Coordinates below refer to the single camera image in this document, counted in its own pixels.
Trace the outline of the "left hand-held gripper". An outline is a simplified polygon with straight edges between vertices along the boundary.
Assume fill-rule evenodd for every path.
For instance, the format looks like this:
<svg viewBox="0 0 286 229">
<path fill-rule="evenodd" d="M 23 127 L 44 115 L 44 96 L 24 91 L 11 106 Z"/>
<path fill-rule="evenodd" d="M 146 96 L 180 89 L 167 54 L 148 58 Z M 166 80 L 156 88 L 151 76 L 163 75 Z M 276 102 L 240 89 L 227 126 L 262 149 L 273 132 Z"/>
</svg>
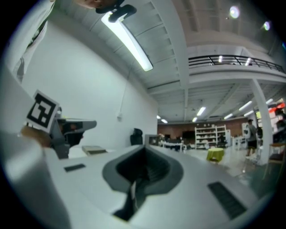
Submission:
<svg viewBox="0 0 286 229">
<path fill-rule="evenodd" d="M 59 159 L 68 159 L 69 144 L 66 143 L 64 136 L 93 129 L 97 122 L 95 120 L 66 120 L 62 133 L 57 116 L 59 103 L 40 90 L 36 90 L 33 98 L 34 104 L 26 116 L 26 122 L 50 136 L 51 146 Z"/>
</svg>

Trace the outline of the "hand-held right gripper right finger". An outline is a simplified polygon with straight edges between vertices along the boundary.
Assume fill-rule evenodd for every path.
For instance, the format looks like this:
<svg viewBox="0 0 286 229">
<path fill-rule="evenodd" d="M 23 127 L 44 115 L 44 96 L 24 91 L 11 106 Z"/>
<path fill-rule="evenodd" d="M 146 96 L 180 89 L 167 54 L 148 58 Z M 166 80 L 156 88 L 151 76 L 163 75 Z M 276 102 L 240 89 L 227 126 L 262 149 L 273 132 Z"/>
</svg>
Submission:
<svg viewBox="0 0 286 229">
<path fill-rule="evenodd" d="M 258 197 L 218 165 L 193 156 L 154 146 L 153 149 L 180 162 L 183 177 L 169 193 L 151 195 L 131 219 L 140 229 L 219 229 L 232 224 L 208 185 L 219 182 L 250 211 Z"/>
</svg>

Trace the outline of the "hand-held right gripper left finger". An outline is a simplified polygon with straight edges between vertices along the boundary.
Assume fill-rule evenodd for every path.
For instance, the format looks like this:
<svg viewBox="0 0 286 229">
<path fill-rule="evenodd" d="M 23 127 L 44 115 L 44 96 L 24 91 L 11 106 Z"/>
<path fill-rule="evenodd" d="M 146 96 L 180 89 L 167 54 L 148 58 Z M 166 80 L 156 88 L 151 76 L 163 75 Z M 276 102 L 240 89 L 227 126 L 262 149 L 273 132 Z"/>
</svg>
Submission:
<svg viewBox="0 0 286 229">
<path fill-rule="evenodd" d="M 122 155 L 142 149 L 130 146 L 111 153 L 59 159 L 45 148 L 45 160 L 55 188 L 66 207 L 73 229 L 138 229 L 140 226 L 117 218 L 127 195 L 114 191 L 102 176 L 104 165 Z"/>
</svg>

